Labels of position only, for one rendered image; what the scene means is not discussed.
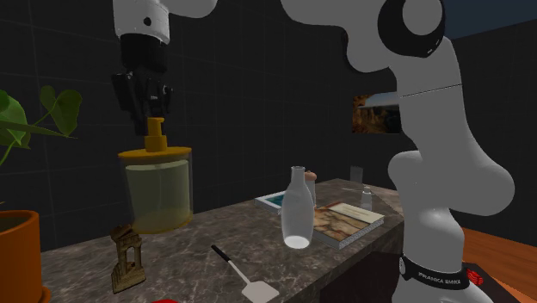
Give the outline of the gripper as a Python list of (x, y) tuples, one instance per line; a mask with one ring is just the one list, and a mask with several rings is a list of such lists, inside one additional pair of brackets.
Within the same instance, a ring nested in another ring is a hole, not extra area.
[(170, 112), (173, 89), (163, 83), (167, 71), (167, 45), (147, 34), (123, 34), (120, 56), (125, 73), (111, 76), (114, 93), (122, 111), (130, 115), (136, 135), (146, 135), (144, 102), (139, 96), (139, 81), (135, 75), (149, 78), (146, 82), (148, 115), (164, 118)]

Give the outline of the yellow pump soap dispenser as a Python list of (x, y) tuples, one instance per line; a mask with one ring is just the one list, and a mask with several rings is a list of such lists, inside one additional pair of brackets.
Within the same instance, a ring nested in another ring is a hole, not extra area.
[(164, 118), (146, 119), (142, 149), (123, 151), (118, 158), (138, 234), (164, 233), (186, 225), (193, 217), (192, 149), (169, 146)]

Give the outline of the book with teal cover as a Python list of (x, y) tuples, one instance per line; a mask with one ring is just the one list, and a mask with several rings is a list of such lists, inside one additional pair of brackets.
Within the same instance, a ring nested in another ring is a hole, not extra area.
[(260, 196), (254, 199), (254, 204), (271, 213), (280, 215), (284, 194), (285, 192), (281, 191), (270, 195)]

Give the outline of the tan stone ruin figure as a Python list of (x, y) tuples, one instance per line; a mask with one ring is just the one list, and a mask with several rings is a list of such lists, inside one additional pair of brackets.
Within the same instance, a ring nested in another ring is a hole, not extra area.
[(117, 263), (111, 273), (113, 293), (117, 294), (145, 281), (141, 264), (142, 238), (130, 224), (116, 226), (110, 231), (116, 245)]

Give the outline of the clear bottle with brown cap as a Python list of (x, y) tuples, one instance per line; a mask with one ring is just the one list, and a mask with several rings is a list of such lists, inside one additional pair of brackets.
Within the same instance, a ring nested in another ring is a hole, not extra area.
[(308, 188), (310, 195), (312, 197), (313, 206), (316, 207), (316, 191), (315, 191), (315, 182), (317, 180), (317, 175), (310, 170), (305, 172), (305, 184)]

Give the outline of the clear glass bottle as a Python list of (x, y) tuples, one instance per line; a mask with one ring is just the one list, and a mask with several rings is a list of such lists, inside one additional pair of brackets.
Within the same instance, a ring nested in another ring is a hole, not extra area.
[(306, 185), (306, 169), (291, 167), (290, 183), (281, 204), (281, 230), (286, 246), (301, 250), (312, 241), (314, 202)]

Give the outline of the green plant in orange pot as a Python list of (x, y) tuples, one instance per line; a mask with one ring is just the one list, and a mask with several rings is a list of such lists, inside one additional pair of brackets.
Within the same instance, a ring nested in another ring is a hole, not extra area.
[[(45, 117), (52, 117), (55, 131), (29, 124), (22, 105), (0, 90), (0, 165), (13, 148), (29, 148), (33, 134), (70, 138), (77, 127), (83, 98), (75, 90), (57, 94), (46, 85), (40, 89)], [(32, 210), (0, 211), (0, 303), (47, 303), (51, 298), (42, 284), (40, 259), (40, 216)]]

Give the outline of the book with brown cover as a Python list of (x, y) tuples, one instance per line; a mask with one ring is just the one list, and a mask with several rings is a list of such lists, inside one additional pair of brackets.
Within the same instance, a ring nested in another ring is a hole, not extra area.
[(313, 237), (341, 250), (384, 224), (385, 216), (341, 201), (315, 209)]

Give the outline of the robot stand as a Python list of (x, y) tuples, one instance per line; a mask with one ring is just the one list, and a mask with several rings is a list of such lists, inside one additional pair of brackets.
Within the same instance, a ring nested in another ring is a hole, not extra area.
[(468, 271), (475, 272), (478, 276), (474, 281), (477, 281), (477, 287), (485, 292), (494, 303), (521, 303), (515, 296), (508, 292), (499, 282), (494, 280), (489, 274), (481, 269), (476, 263), (463, 262), (462, 266)]

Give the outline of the wall picture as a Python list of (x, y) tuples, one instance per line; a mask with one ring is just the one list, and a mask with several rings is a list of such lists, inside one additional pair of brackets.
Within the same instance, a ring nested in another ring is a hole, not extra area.
[(353, 97), (353, 133), (402, 132), (398, 95), (395, 92)]

